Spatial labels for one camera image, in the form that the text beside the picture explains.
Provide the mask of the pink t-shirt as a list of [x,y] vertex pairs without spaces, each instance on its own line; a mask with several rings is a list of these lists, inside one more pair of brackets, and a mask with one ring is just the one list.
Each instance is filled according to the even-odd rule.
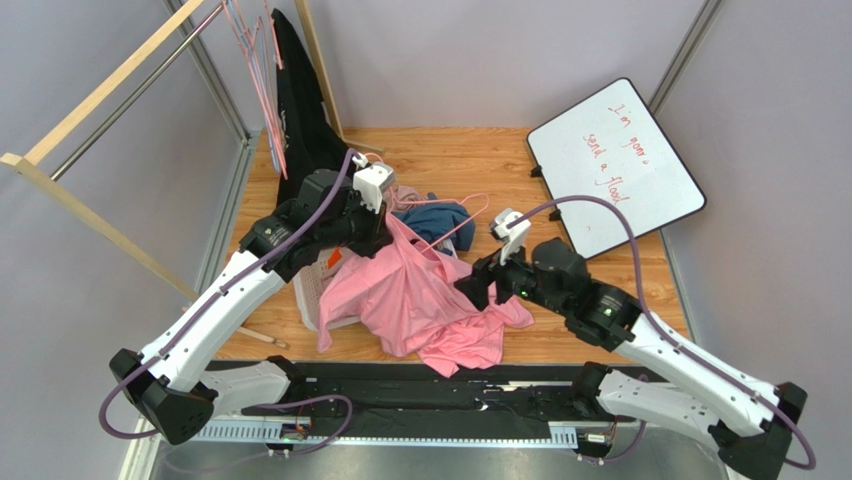
[[346,260],[321,295],[318,350],[332,346],[330,331],[341,320],[356,317],[385,353],[417,354],[445,378],[499,364],[506,328],[532,326],[532,313],[517,299],[477,310],[454,286],[470,264],[429,248],[392,214],[386,226],[392,243],[372,258]]

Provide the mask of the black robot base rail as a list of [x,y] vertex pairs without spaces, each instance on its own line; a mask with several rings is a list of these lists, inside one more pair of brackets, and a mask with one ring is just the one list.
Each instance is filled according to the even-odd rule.
[[296,368],[282,401],[319,401],[282,413],[309,421],[311,430],[336,429],[345,419],[345,430],[356,423],[379,432],[528,431],[557,421],[607,428],[616,419],[574,394],[572,385],[583,375],[578,364],[461,369],[450,378],[419,363],[305,361]]

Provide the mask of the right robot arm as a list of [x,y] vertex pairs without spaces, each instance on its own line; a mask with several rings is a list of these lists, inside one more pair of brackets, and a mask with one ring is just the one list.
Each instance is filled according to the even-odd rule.
[[748,479],[776,479],[807,400],[726,364],[678,334],[636,297],[595,280],[585,259],[554,238],[511,255],[479,259],[454,284],[478,310],[523,299],[562,316],[581,341],[644,365],[674,390],[639,384],[612,368],[585,368],[580,394],[592,406],[677,431]]

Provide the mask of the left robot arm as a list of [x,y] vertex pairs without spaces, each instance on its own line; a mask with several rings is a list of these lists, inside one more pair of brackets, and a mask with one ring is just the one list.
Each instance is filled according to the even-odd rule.
[[393,170],[374,163],[352,177],[321,169],[296,197],[256,221],[217,281],[166,332],[139,352],[110,361],[120,391],[172,445],[213,418],[285,399],[295,367],[271,357],[249,367],[208,365],[244,321],[320,253],[337,247],[372,257],[389,245],[384,194]]

